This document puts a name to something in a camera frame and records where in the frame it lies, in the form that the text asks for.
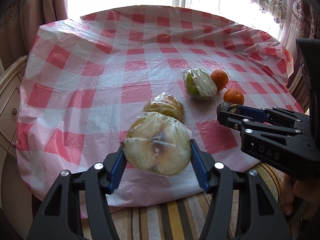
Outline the person's right hand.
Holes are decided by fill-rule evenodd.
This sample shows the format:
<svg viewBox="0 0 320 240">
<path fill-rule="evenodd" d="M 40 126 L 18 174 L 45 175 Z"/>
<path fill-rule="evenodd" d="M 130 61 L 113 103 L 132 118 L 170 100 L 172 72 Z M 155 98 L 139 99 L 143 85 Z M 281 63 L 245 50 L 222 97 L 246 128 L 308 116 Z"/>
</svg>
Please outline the person's right hand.
<svg viewBox="0 0 320 240">
<path fill-rule="evenodd" d="M 312 219 L 319 208 L 319 180 L 298 181 L 285 174 L 279 200 L 279 206 L 285 215 L 291 215 L 295 198 L 301 198 L 309 203 L 302 218 L 307 220 Z"/>
</svg>

